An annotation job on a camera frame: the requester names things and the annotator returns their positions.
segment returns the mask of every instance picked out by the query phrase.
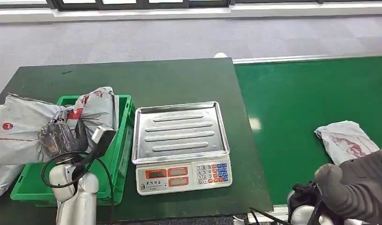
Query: stainless steel tray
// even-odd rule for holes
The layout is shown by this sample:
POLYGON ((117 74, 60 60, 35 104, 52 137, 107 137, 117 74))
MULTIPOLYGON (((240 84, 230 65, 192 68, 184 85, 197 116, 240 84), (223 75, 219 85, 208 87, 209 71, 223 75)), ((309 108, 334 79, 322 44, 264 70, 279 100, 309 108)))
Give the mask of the stainless steel tray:
POLYGON ((138 108, 132 162, 136 165, 229 154, 217 102, 138 108))

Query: red logo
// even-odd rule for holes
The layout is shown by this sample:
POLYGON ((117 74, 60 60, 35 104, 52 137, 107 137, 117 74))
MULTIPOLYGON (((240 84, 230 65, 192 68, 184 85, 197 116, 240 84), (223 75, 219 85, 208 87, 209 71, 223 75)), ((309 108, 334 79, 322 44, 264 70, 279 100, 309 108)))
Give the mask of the red logo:
POLYGON ((5 130, 10 130, 13 128, 13 124, 12 123, 4 123, 2 125, 2 128, 5 129, 5 130))
POLYGON ((98 97, 100 97, 100 98, 103 97, 103 92, 100 91, 100 90, 96 90, 96 91, 94 91, 93 94, 95 94, 96 96, 98 96, 98 97))

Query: green plastic crate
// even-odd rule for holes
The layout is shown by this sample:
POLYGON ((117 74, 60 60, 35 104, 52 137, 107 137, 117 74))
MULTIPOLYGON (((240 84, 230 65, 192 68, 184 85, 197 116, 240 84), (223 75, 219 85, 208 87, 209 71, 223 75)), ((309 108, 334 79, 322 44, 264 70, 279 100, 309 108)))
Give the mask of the green plastic crate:
MULTIPOLYGON (((79 96, 63 96, 58 99, 58 105, 73 105, 79 96)), ((107 166, 114 185, 114 203, 122 200, 128 167, 131 144, 133 140, 135 108, 130 95, 119 95, 119 130, 116 133, 107 152, 101 158, 107 166)), ((17 183, 11 192, 12 200, 33 202, 37 206, 55 206, 56 199, 51 187, 46 186, 40 173, 43 164, 25 165, 17 183)), ((48 176, 53 163, 46 169, 48 176)), ((104 168, 98 162, 93 162, 90 172, 99 179, 97 205, 111 205, 111 189, 104 168)))

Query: robotic arm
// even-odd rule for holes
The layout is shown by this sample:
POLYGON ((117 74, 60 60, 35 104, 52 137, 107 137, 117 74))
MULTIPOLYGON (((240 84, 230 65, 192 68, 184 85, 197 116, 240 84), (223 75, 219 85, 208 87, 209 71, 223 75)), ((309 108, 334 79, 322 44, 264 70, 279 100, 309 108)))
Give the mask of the robotic arm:
POLYGON ((322 201, 336 214, 382 224, 382 150, 315 172, 322 201))
POLYGON ((92 140, 96 143, 96 148, 92 152, 71 150, 62 152, 51 157, 43 167, 42 180, 46 185, 53 188, 54 196, 57 199, 57 225, 96 224, 99 180, 96 175, 88 172, 88 170, 93 161, 98 160, 106 170, 111 192, 113 191, 109 171, 99 158, 105 154, 114 135, 113 129, 98 127, 92 136, 92 140), (49 183, 45 180, 45 170, 52 161, 56 162, 56 166, 49 173, 49 183))

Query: white robotic arm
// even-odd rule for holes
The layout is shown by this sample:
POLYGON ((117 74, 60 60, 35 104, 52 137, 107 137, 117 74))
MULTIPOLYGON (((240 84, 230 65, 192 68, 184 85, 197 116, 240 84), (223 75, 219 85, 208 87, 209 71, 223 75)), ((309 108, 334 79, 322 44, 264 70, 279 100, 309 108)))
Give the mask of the white robotic arm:
MULTIPOLYGON (((72 164, 56 165, 50 171, 50 183, 59 185, 71 182, 74 170, 72 164)), ((95 225, 98 190, 99 180, 89 172, 79 179, 77 188, 75 185, 53 188, 58 206, 57 225, 95 225)))
MULTIPOLYGON (((95 152, 72 151, 61 154, 61 156, 68 156, 71 153, 86 154, 86 158, 80 158, 81 162, 85 160, 85 163, 91 164, 94 159, 97 159, 109 176, 107 168, 99 157, 104 155, 114 135, 113 129, 98 127, 92 136, 92 140, 97 144, 95 152)), ((60 155, 57 155, 51 158, 49 162, 59 158, 60 155)), ((90 166, 85 168, 85 163, 76 162, 75 157, 65 159, 64 162, 51 169, 49 173, 50 183, 46 183, 43 179, 46 165, 42 169, 42 179, 44 183, 53 188, 54 196, 57 199, 57 225, 96 225, 99 180, 96 175, 87 171, 90 166)))

